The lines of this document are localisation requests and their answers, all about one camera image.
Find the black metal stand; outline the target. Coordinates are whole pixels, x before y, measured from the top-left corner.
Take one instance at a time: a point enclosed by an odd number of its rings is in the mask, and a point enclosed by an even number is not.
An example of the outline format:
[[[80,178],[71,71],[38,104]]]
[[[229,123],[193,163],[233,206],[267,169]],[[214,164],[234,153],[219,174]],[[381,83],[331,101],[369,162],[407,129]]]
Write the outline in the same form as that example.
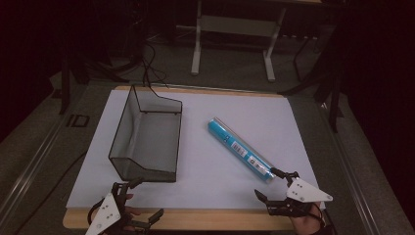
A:
[[[327,38],[320,56],[306,79],[297,86],[278,91],[280,95],[292,96],[311,86],[317,86],[313,99],[320,105],[329,105],[328,123],[334,133],[338,132],[337,116],[344,75],[343,63],[339,55],[342,47],[338,45],[338,42],[338,33],[334,30]]]

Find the white paper sheet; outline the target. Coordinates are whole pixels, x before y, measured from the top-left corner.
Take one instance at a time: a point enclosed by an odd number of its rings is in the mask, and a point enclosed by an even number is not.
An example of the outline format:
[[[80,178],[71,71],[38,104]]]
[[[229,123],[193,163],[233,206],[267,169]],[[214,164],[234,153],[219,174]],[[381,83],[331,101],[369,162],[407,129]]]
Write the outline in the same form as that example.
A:
[[[221,119],[277,168],[297,172],[310,184],[317,182],[287,99],[254,94],[174,97],[183,104],[176,180],[137,186],[131,206],[260,210],[256,191],[273,200],[285,199],[285,180],[261,180],[208,132],[212,118]]]

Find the blue cylindrical tube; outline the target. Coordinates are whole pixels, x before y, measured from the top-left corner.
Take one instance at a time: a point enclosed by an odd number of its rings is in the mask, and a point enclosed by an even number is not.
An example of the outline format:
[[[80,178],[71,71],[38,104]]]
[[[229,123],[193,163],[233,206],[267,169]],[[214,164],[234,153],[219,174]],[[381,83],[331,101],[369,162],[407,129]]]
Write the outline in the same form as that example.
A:
[[[276,177],[273,165],[218,117],[208,122],[207,130],[261,180],[270,182]]]

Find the metal floor rail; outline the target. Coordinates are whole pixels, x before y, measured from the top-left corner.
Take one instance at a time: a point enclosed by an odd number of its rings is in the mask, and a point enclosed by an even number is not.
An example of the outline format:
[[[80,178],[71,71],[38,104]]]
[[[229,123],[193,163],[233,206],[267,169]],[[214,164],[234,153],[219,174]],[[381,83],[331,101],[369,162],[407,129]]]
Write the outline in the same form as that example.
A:
[[[17,206],[22,201],[26,191],[38,170],[41,168],[46,156],[49,154],[57,135],[65,125],[68,119],[67,114],[58,115],[57,119],[51,125],[47,135],[42,139],[35,154],[31,157],[28,164],[23,169],[15,181],[11,191],[0,205],[0,230],[4,229],[16,211]]]
[[[362,222],[362,225],[366,231],[366,235],[379,235],[378,225],[363,195],[360,184],[356,176],[354,175],[354,171],[349,162],[346,149],[339,135],[334,132],[333,128],[331,127],[331,124],[328,121],[330,113],[328,105],[326,103],[323,103],[318,104],[317,107],[319,109],[320,115],[326,123],[330,136],[334,141],[334,145],[336,146],[338,158],[340,161],[340,168],[346,181],[346,188],[350,196],[352,197],[354,206],[358,213],[358,217],[360,218],[360,221]]]

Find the white metal desk frame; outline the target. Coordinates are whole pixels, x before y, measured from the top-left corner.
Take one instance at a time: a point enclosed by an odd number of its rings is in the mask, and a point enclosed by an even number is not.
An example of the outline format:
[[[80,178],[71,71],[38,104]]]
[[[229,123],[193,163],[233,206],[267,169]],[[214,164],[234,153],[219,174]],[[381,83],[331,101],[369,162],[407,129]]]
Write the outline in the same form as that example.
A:
[[[198,0],[196,18],[196,41],[191,66],[191,74],[198,75],[200,72],[202,55],[201,36],[203,31],[262,36],[270,38],[269,46],[262,52],[262,57],[267,79],[269,82],[274,82],[276,80],[276,76],[273,69],[271,56],[279,36],[279,32],[281,30],[287,9],[282,8],[277,14],[277,20],[275,22],[271,22],[204,15],[202,8],[203,1]]]

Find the person's right hand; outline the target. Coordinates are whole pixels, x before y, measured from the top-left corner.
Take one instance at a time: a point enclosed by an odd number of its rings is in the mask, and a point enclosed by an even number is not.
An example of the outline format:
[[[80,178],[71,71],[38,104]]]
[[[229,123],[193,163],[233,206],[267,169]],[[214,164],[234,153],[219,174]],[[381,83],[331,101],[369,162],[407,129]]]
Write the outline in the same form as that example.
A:
[[[313,235],[325,226],[319,203],[313,203],[307,216],[291,217],[297,235]]]

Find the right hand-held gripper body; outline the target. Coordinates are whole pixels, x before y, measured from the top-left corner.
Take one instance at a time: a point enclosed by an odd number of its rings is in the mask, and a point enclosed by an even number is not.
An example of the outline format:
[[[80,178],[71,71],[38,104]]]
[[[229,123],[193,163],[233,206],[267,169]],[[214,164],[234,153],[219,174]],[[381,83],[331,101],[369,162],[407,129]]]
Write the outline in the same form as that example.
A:
[[[269,215],[288,217],[307,216],[313,203],[332,202],[333,197],[319,188],[305,182],[295,172],[286,172],[287,192],[284,201],[271,201],[266,205]]]

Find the person's left hand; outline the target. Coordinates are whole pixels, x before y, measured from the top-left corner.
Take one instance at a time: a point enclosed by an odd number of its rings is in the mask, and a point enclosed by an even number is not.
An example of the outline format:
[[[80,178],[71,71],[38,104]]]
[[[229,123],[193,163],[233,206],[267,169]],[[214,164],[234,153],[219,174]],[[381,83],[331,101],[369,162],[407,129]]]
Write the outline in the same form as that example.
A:
[[[135,215],[140,215],[140,210],[138,208],[124,206],[124,213],[127,220],[131,220]],[[136,231],[136,228],[132,225],[124,224],[123,229],[126,231]]]

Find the black wire mesh basket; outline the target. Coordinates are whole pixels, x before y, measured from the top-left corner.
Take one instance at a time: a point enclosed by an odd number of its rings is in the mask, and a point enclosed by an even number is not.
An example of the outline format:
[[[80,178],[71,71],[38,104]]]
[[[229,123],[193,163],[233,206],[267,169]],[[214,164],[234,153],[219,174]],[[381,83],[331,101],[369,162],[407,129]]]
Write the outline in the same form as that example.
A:
[[[129,88],[109,160],[123,181],[176,180],[182,103],[152,88]]]

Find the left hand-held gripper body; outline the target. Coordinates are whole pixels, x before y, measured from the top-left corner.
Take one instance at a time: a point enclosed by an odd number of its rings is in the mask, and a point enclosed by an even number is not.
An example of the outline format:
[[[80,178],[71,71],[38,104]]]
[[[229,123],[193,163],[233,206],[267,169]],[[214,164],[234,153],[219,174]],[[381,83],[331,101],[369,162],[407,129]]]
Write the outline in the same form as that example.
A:
[[[127,183],[113,184],[112,190],[100,202],[92,207],[87,215],[89,227],[85,235],[145,235],[151,226],[148,222],[127,220],[124,206],[132,196],[127,193]],[[136,231],[126,231],[124,224],[132,225]]]

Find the black floor bracket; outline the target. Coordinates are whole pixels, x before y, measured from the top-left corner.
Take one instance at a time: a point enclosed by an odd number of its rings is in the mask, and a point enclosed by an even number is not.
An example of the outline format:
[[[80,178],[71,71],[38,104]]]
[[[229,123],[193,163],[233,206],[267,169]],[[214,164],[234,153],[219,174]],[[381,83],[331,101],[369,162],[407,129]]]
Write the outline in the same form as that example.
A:
[[[90,121],[90,116],[70,115],[66,127],[86,127]]]

